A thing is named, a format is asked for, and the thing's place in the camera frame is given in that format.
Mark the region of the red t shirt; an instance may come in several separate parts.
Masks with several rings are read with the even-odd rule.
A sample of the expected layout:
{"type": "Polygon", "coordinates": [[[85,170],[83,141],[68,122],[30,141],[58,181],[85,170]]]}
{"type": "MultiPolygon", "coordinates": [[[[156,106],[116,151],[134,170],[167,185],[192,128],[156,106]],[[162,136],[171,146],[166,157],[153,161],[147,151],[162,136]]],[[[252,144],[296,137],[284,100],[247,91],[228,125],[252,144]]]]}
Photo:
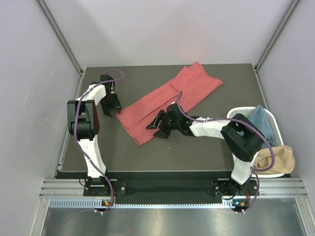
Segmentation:
{"type": "Polygon", "coordinates": [[[163,86],[142,97],[137,102],[123,109],[116,118],[126,132],[138,144],[142,145],[153,138],[154,130],[146,127],[172,102],[177,100],[181,91],[180,104],[186,112],[198,105],[210,93],[223,85],[223,81],[209,76],[204,67],[195,62],[191,66],[184,66],[173,79],[163,86]]]}

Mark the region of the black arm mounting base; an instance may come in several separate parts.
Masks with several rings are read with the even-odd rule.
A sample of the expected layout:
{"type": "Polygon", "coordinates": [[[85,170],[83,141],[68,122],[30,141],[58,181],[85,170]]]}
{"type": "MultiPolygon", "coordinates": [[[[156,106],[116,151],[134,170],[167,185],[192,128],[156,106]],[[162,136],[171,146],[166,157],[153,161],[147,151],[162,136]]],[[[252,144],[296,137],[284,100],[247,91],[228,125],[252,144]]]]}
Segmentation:
{"type": "Polygon", "coordinates": [[[231,171],[157,171],[157,172],[107,172],[114,196],[136,193],[203,193],[208,196],[255,194],[257,183],[249,178],[238,184],[231,171]]]}

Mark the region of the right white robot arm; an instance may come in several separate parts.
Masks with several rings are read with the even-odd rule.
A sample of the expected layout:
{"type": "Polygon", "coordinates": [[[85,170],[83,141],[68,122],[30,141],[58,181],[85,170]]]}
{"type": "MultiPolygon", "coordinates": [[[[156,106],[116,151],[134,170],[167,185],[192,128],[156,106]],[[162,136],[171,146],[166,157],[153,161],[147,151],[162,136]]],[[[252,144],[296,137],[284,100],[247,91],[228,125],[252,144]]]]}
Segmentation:
{"type": "Polygon", "coordinates": [[[166,110],[160,110],[146,129],[156,130],[153,136],[164,139],[178,130],[184,136],[224,140],[235,158],[228,184],[218,188],[224,195],[240,195],[247,190],[254,160],[265,138],[242,114],[230,119],[191,117],[174,102],[166,110]]]}

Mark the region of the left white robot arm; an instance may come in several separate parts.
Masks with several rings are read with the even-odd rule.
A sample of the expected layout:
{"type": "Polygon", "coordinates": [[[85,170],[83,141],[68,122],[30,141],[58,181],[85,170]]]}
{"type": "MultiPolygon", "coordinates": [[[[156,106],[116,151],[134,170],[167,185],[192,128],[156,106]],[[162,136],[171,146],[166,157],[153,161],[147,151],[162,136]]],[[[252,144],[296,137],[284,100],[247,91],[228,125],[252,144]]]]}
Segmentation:
{"type": "Polygon", "coordinates": [[[80,97],[67,102],[68,131],[75,138],[88,167],[85,187],[94,186],[101,195],[108,194],[112,184],[105,178],[107,168],[98,145],[100,122],[97,105],[110,118],[113,114],[120,114],[122,107],[115,87],[115,80],[108,74],[102,74],[100,81],[91,83],[80,97]]]}

